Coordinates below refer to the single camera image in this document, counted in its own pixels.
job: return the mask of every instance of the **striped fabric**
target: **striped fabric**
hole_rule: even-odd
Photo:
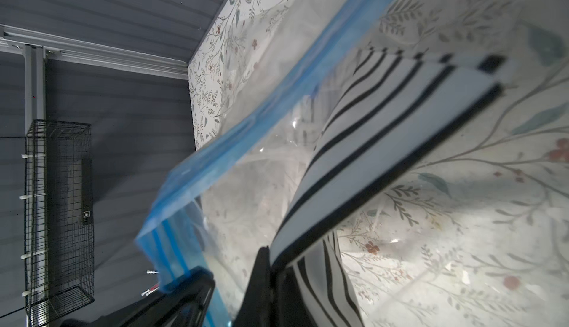
[[[483,109],[513,65],[497,55],[365,54],[325,125],[270,247],[318,326],[361,326],[336,225]]]

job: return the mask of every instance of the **clear plastic bag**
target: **clear plastic bag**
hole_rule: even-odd
[[[518,68],[500,99],[339,227],[364,323],[561,325],[569,172],[558,155],[569,118],[544,116],[566,113],[569,99],[566,0],[390,9],[407,2],[422,17],[388,12],[370,45],[494,52]]]
[[[171,171],[137,236],[162,289],[207,267],[230,313],[237,312],[255,254],[272,240],[341,86],[318,89],[353,71],[360,38],[391,1],[290,6],[259,61],[249,61],[258,66],[227,105],[222,135]],[[245,76],[242,69],[234,75]],[[195,214],[199,195],[204,217]],[[260,216],[270,219],[261,224]],[[246,224],[221,228],[231,220]],[[250,244],[240,243],[247,235]]]

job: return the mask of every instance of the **floral wallpaper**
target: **floral wallpaper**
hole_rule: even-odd
[[[256,64],[235,62],[272,32],[251,40],[239,27],[263,15],[278,26],[291,1],[225,5],[188,68],[196,148]],[[502,97],[338,227],[366,326],[569,321],[567,4],[395,0],[363,43],[518,63]]]
[[[196,149],[217,135],[220,117],[236,95],[233,90],[246,82],[255,67],[255,64],[249,69],[243,68],[244,65],[237,67],[242,73],[239,84],[224,81],[224,73],[231,65],[229,59],[249,59],[253,55],[247,53],[258,50],[260,39],[248,37],[243,30],[251,28],[249,23],[257,16],[266,24],[261,32],[263,40],[269,41],[286,14],[286,4],[291,1],[229,0],[220,12],[188,67]]]

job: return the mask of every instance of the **black wire basket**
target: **black wire basket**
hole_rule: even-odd
[[[90,124],[36,120],[25,142],[25,307],[41,327],[94,301]]]

